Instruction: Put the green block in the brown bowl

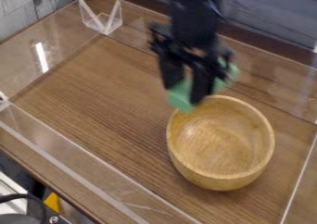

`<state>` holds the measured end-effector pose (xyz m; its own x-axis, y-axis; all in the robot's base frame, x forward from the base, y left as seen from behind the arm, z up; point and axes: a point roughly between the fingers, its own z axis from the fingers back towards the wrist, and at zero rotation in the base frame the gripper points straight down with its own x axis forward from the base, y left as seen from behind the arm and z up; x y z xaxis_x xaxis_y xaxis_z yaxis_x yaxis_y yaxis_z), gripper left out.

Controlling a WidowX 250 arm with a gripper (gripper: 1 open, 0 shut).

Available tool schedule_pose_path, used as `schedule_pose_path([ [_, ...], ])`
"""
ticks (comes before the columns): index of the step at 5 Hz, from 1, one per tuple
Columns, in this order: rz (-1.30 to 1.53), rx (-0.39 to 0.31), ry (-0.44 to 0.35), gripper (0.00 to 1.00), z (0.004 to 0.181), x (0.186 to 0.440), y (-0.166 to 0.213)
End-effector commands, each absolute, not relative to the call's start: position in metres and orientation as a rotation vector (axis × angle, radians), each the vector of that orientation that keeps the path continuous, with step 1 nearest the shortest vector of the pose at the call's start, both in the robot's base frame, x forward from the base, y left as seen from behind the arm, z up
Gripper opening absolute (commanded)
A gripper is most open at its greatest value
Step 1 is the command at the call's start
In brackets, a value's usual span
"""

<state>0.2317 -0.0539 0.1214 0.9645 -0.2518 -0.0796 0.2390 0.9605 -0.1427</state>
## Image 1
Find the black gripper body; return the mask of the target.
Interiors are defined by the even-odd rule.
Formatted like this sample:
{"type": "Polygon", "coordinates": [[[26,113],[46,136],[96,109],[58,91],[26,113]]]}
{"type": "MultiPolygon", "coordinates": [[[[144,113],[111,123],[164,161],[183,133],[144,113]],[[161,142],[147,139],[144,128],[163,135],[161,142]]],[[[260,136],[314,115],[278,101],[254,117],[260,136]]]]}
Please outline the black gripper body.
{"type": "Polygon", "coordinates": [[[161,48],[180,56],[183,67],[194,62],[216,62],[216,77],[228,76],[232,53],[222,49],[218,42],[222,0],[168,0],[169,21],[152,22],[149,49],[157,54],[161,48]]]}

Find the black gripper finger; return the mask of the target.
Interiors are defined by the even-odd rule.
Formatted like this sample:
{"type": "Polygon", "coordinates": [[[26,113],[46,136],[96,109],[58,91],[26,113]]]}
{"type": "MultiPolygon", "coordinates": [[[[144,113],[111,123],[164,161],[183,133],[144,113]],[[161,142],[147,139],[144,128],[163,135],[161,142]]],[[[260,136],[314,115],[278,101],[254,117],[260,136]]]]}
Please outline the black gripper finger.
{"type": "Polygon", "coordinates": [[[157,66],[163,87],[165,90],[171,90],[184,79],[183,59],[167,49],[161,48],[157,51],[157,66]]]}
{"type": "Polygon", "coordinates": [[[198,105],[211,94],[216,77],[216,62],[194,62],[191,64],[191,104],[198,105]]]}

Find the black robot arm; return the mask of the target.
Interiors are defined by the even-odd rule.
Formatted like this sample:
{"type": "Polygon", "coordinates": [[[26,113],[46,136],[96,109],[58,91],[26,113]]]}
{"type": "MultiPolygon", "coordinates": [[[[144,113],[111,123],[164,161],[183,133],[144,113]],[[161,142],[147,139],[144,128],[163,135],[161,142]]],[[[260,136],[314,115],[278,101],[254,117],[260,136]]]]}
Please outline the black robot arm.
{"type": "Polygon", "coordinates": [[[222,0],[168,0],[168,22],[148,25],[168,102],[182,111],[190,111],[236,77],[234,53],[218,38],[220,4],[222,0]]]}

